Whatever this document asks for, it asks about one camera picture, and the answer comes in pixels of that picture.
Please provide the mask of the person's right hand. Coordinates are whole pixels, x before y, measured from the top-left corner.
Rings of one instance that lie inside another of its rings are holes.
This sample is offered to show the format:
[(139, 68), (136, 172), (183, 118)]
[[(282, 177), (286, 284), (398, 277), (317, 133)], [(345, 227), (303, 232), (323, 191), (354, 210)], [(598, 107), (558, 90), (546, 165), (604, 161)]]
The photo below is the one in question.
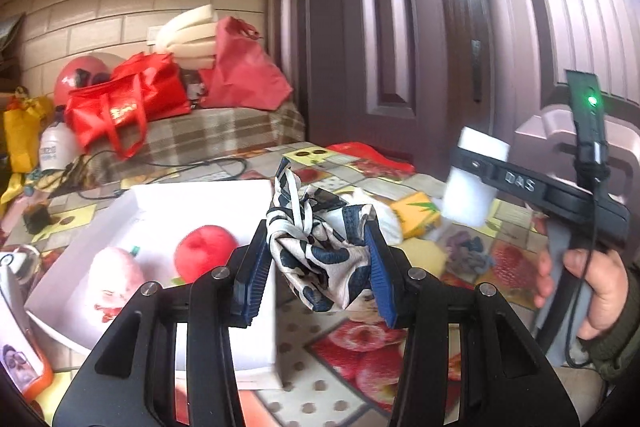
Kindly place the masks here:
[[(551, 296), (554, 282), (551, 277), (553, 263), (549, 251), (544, 249), (538, 255), (536, 294), (534, 303), (542, 308)], [(585, 321), (578, 329), (581, 340), (593, 340), (612, 329), (623, 312), (628, 296), (628, 274), (617, 251), (606, 253), (593, 251), (585, 280), (592, 288), (590, 308)]]

